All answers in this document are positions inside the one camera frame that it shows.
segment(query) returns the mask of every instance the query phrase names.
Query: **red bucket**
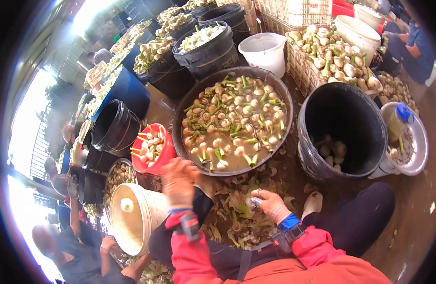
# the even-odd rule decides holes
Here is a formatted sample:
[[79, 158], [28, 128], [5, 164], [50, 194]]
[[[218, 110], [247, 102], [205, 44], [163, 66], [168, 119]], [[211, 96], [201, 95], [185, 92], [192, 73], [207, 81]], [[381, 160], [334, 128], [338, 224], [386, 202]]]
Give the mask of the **red bucket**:
[[[177, 154], [175, 153], [172, 137], [169, 135], [166, 128], [159, 123], [153, 123], [150, 125], [150, 127], [153, 129], [153, 132], [155, 134], [158, 134], [158, 132], [162, 131], [166, 137], [166, 139], [164, 139], [163, 150], [161, 151], [158, 160], [156, 160], [155, 163], [151, 167], [149, 167], [146, 163], [141, 162], [141, 159], [139, 157], [131, 155], [131, 162], [133, 164], [133, 168], [139, 173], [151, 173], [159, 175], [161, 174], [161, 167], [168, 164], [171, 159], [177, 156]], [[149, 132], [150, 128], [148, 127], [146, 127], [142, 131], [142, 133]], [[143, 142], [144, 141], [141, 139], [136, 139], [132, 147], [136, 149], [141, 149]]]

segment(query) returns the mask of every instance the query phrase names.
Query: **hand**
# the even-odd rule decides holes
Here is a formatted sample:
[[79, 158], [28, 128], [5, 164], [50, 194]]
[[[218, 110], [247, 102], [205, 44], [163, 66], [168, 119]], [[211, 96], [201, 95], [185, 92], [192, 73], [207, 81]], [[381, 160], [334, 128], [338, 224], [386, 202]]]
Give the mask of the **hand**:
[[251, 191], [251, 196], [262, 199], [260, 208], [262, 208], [265, 214], [267, 214], [267, 216], [277, 225], [292, 214], [292, 212], [290, 212], [284, 205], [282, 198], [276, 193], [268, 190], [257, 189]]
[[167, 195], [170, 209], [192, 208], [193, 185], [201, 175], [196, 166], [190, 160], [174, 158], [161, 171], [163, 193]]
[[78, 198], [78, 180], [75, 176], [68, 176], [67, 191], [70, 198]]
[[103, 239], [100, 248], [109, 252], [110, 249], [114, 246], [119, 246], [119, 245], [117, 244], [113, 236], [108, 236]]
[[391, 31], [384, 31], [383, 33], [382, 33], [382, 36], [385, 36], [385, 37], [391, 37], [392, 35], [395, 35], [395, 33], [392, 33]]

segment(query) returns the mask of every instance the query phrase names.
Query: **blue wristband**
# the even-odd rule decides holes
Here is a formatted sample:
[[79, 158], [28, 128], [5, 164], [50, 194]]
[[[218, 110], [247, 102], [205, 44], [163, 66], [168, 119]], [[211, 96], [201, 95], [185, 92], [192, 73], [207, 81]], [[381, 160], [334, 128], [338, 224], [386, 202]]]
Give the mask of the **blue wristband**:
[[278, 227], [284, 232], [286, 233], [288, 230], [292, 229], [293, 227], [295, 227], [295, 225], [297, 225], [298, 223], [301, 223], [301, 221], [294, 215], [294, 214], [290, 214], [287, 218], [284, 219], [284, 221], [282, 221]]
[[170, 209], [167, 213], [168, 215], [176, 212], [186, 211], [186, 210], [192, 210], [191, 208], [179, 208], [179, 209]]

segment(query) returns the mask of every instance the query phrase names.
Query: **blue bottle cap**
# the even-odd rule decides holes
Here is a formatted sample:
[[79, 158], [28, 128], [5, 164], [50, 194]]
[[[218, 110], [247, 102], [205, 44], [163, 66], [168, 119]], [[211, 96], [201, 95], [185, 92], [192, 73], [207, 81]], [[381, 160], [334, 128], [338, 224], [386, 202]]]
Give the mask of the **blue bottle cap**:
[[400, 120], [404, 123], [412, 124], [415, 121], [413, 112], [405, 103], [398, 103], [398, 106], [396, 107], [396, 113], [398, 114]]

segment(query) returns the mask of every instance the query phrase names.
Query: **red sleeve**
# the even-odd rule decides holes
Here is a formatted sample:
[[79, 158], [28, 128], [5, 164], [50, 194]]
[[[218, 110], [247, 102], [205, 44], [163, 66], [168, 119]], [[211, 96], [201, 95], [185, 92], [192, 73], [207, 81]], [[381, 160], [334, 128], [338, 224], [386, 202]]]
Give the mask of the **red sleeve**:
[[305, 234], [292, 243], [292, 252], [307, 268], [327, 263], [346, 252], [333, 247], [329, 232], [309, 226]]
[[[180, 217], [188, 211], [181, 211], [177, 214], [171, 214], [166, 221], [166, 228], [172, 228], [180, 224]], [[187, 236], [172, 234], [172, 265], [175, 267], [175, 273], [172, 280], [176, 284], [185, 284], [188, 281], [200, 278], [200, 282], [216, 282], [216, 270], [210, 263], [210, 251], [205, 241], [203, 232], [200, 232], [201, 239], [196, 242], [189, 242]]]

